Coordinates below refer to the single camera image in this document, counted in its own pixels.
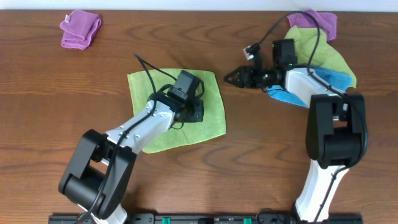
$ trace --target white background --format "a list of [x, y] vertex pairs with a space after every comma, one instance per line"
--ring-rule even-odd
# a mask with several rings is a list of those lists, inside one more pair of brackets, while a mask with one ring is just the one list
[[0, 9], [397, 12], [398, 0], [0, 0]]

